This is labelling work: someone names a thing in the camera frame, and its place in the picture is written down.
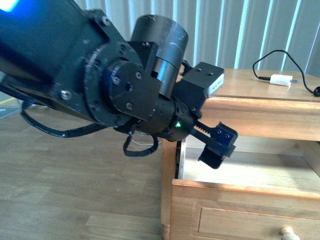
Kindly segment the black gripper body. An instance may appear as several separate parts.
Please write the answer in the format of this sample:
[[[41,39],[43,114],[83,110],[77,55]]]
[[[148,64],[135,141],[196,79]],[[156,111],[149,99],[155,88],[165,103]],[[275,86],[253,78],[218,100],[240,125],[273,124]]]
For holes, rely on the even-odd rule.
[[[190,134],[201,116],[200,112],[192,112],[175,97],[169,100],[159,97],[150,119],[136,124],[134,129],[170,142],[181,141]]]

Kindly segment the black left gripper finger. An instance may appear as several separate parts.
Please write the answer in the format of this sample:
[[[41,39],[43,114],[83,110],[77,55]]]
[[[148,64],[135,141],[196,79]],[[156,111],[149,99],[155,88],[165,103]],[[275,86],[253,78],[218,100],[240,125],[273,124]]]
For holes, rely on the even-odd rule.
[[[198,160],[212,169],[218,169],[226,157],[230,157],[235,150],[238,132],[220,122],[216,127],[209,127],[199,121],[192,130],[192,136],[205,143],[203,152]]]

